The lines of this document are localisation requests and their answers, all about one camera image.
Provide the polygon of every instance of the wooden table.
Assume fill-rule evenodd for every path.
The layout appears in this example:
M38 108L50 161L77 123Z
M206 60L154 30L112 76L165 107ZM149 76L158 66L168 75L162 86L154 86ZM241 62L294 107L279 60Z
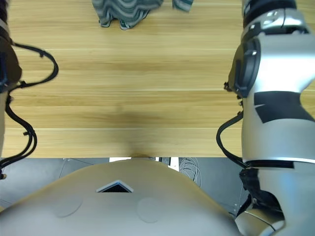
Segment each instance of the wooden table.
M314 0L299 7L315 29ZM136 28L98 25L90 0L13 0L16 42L49 51L60 66L49 84L14 93L13 109L37 131L32 157L223 156L217 128L240 110L223 91L242 32L241 0L195 0L189 14L170 0ZM23 79L35 81L51 65L17 49ZM303 94L315 115L315 85ZM6 120L4 156L27 141ZM241 124L223 134L241 155Z

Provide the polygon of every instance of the black cable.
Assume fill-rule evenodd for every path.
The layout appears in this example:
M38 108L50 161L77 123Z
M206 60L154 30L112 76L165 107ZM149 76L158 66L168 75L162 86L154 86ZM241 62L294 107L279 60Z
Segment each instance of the black cable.
M16 46L16 47L19 47L19 48L24 48L24 49L27 49L27 50L31 50L31 51L37 52L37 53L39 53L39 56L41 58L42 57L47 57L54 65L54 69L53 69L52 73L49 76L47 76L46 79L44 79L42 81L39 81L39 82L28 83L28 84L25 83L24 81L21 81L20 85L15 87L13 90L18 89L18 88L23 89L23 88L27 88L27 87L32 87L32 86L35 86L35 85L43 84L43 83L46 83L48 81L51 81L52 79L54 79L57 76L58 71L59 71L59 67L58 67L58 64L57 64L56 60L54 59L54 57L51 54L49 54L48 52L46 52L44 50L41 50L39 48L33 47L33 46L19 44L19 43L14 43L13 41L11 42L11 44L13 46Z
M243 111L239 112L237 114L237 116L233 117L232 119L228 120L227 122L225 122L223 125L221 125L218 129L217 132L217 144L219 145L220 149L223 151L223 153L226 155L226 157L228 159L230 159L231 161L233 161L234 163L236 163L237 165L241 166L243 169L247 167L246 164L243 163L242 158L232 154L231 152L229 152L228 150L225 149L225 147L223 146L223 143L221 141L221 133L228 127L230 127L231 125L239 122L242 118L243 118Z
M54 79L57 76L58 71L59 71L59 67L58 67L57 62L55 61L54 57L51 54L49 54L48 52L41 50L39 48L33 47L33 46L14 43L13 41L11 41L11 44L13 46L16 46L16 47L20 47L20 48L24 48L27 50L37 52L37 53L39 53L41 58L47 57L53 63L54 69L53 69L52 73L49 76L47 76L46 79L44 79L42 81L34 82L34 83L29 83L29 84L26 83L25 81L21 81L19 85L17 85L16 87L14 87L13 89L11 89L8 92L7 100L5 103L5 112L7 113L7 115L10 118L12 118L15 122L17 122L18 124L20 124L21 126L23 126L25 128L26 132L23 134L28 135L29 140L28 140L26 147L19 154L4 158L3 160L0 161L0 170L3 169L4 167L16 162L16 161L19 161L19 160L22 160L23 158L28 157L29 155L31 155L35 151L35 149L37 147L37 135L36 135L33 127L27 121L23 120L18 115L16 115L10 107L10 104L12 102L11 93L16 89L28 88L28 87L32 87L35 85L39 85L39 84L43 84L43 83L46 83L48 81L51 81L52 79ZM3 175L2 175L2 172L0 171L0 179L2 179L2 178L3 178Z

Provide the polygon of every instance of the black band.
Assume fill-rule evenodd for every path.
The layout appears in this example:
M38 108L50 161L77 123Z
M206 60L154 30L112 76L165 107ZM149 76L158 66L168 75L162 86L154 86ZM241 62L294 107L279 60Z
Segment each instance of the black band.
M267 91L254 94L254 105L263 123L276 119L314 118L301 105L300 94L289 91Z
M262 14L280 8L296 9L295 0L252 0L249 3L250 9L244 15L243 27L245 28L255 18Z
M294 169L293 161L277 161L277 160L257 160L248 161L246 164L252 168L268 167L268 168L289 168Z

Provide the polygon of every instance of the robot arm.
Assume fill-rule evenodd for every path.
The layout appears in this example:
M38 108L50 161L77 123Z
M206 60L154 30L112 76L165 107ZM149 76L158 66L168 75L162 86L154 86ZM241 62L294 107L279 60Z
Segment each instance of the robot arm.
M301 106L315 78L315 37L294 0L244 0L229 89L243 100L243 161L315 163L315 120Z

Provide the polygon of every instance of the black cable clip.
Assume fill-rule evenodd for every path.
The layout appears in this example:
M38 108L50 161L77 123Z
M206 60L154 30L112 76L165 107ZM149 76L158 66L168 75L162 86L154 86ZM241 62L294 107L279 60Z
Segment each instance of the black cable clip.
M228 85L228 82L224 83L224 90L226 90L228 92L232 92L232 89L230 89L230 86Z
M2 174L2 170L0 169L0 180L5 179L6 174Z
M21 88L21 89L23 89L23 88L25 88L25 87L27 87L27 83L25 82L25 81L20 81L20 85L19 85L19 88Z

